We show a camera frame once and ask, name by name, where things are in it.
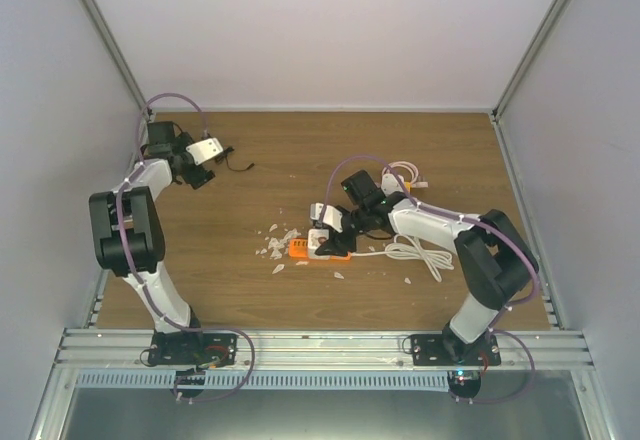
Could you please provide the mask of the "white tiger cube plug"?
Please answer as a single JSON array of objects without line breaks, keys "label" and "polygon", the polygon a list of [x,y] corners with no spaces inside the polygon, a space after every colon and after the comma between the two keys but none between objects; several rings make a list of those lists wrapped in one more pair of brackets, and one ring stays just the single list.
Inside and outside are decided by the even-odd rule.
[{"label": "white tiger cube plug", "polygon": [[317,254],[316,251],[326,242],[329,237],[325,236],[326,232],[323,230],[312,228],[307,234],[307,257],[314,260],[328,260],[330,256],[328,254]]}]

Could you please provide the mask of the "orange power strip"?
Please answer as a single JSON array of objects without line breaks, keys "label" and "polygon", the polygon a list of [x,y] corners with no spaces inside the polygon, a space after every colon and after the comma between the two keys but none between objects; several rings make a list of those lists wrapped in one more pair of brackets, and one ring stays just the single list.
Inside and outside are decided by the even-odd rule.
[{"label": "orange power strip", "polygon": [[351,255],[341,256],[317,256],[315,251],[308,247],[308,241],[304,238],[294,238],[289,241],[288,255],[297,260],[314,260],[314,261],[339,261],[347,262],[351,260]]}]

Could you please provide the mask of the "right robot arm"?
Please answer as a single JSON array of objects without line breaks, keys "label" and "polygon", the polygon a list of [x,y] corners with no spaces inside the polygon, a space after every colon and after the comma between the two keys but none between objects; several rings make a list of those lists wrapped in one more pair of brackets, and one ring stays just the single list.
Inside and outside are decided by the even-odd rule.
[{"label": "right robot arm", "polygon": [[417,200],[401,181],[391,188],[377,185],[364,170],[341,187],[352,209],[325,202],[310,207],[311,222],[326,233],[311,256],[347,257],[356,251],[359,236],[375,230],[456,255],[468,295],[440,335],[451,363],[464,365],[477,355],[496,320],[522,302],[519,294],[526,286],[538,293],[538,263],[504,212],[470,215],[438,208]]}]

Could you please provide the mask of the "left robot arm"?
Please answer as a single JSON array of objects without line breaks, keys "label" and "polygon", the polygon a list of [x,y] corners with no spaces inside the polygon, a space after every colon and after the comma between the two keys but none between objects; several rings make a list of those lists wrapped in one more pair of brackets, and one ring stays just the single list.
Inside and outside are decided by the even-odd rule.
[{"label": "left robot arm", "polygon": [[173,184],[197,190],[215,174],[206,163],[219,157],[220,141],[195,140],[171,121],[146,126],[130,173],[116,187],[89,198],[95,257],[104,270],[136,292],[160,334],[177,333],[171,351],[185,364],[203,358],[205,338],[193,308],[180,296],[165,265],[166,242],[155,201]]}]

